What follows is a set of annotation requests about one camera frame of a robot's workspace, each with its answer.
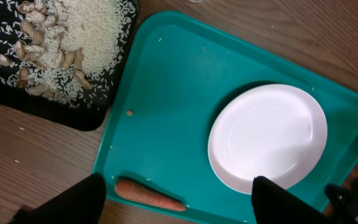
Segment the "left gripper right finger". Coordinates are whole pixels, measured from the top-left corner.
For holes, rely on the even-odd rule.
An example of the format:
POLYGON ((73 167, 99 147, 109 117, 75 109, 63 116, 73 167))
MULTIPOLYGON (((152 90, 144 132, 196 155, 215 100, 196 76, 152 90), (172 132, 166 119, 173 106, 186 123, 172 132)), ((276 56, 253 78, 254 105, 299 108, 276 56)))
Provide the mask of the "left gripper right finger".
POLYGON ((331 220, 264 176, 254 178, 251 203, 257 224, 324 224, 331 220))

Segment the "pink plate with food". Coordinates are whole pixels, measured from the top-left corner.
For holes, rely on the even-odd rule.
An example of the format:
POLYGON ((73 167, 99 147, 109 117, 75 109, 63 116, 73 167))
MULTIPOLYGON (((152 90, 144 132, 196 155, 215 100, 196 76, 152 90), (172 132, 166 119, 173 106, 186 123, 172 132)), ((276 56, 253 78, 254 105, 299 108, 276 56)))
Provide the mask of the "pink plate with food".
POLYGON ((288 189, 316 167, 327 140, 328 122, 315 98, 290 85, 262 85, 218 114, 208 159, 216 177, 242 194, 252 193, 258 176, 288 189))

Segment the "peanut shells pile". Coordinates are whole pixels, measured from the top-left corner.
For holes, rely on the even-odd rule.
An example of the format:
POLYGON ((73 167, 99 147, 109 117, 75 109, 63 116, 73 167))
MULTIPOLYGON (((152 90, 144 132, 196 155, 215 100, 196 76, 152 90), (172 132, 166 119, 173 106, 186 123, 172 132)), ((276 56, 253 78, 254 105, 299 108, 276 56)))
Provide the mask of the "peanut shells pile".
POLYGON ((0 84, 55 101, 93 88, 83 50, 64 43, 67 15, 61 1, 0 1, 0 84))

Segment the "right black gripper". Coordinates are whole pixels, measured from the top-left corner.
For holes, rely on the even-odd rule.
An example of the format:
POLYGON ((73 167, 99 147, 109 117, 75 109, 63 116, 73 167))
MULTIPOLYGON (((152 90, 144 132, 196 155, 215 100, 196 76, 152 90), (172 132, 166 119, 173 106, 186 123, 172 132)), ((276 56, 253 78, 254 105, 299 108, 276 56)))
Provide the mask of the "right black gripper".
POLYGON ((358 224, 358 177, 349 189, 328 184, 324 193, 333 206, 331 219, 334 223, 358 224))

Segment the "rice pile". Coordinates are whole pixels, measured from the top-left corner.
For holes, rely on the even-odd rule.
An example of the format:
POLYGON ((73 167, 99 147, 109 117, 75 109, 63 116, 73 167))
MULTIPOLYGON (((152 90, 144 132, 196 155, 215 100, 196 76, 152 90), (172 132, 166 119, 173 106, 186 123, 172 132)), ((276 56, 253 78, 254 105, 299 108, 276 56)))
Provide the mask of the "rice pile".
POLYGON ((82 69, 88 79, 99 80, 105 70, 117 65, 121 53, 119 44, 126 34, 125 25, 130 22, 120 0, 47 0, 61 1, 68 12, 65 24, 69 29, 69 50, 81 48, 84 60, 82 69))

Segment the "orange carrot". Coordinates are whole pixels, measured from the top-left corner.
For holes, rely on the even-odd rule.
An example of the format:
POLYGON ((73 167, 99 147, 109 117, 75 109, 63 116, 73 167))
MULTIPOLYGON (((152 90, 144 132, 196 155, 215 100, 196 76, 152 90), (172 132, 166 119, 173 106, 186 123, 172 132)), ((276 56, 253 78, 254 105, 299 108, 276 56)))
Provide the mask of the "orange carrot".
POLYGON ((114 185, 115 193, 132 202, 151 205, 153 207, 184 212, 186 207, 180 201, 160 194, 150 188, 128 179, 119 179, 114 185))

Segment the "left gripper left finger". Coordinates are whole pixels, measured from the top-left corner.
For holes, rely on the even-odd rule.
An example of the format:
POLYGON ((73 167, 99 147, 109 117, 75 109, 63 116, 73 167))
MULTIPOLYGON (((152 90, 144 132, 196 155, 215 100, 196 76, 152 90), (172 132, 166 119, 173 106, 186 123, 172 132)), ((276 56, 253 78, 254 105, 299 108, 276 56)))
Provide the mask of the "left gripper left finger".
POLYGON ((91 174, 41 206, 23 206, 9 224, 98 223, 106 200, 104 177, 91 174))

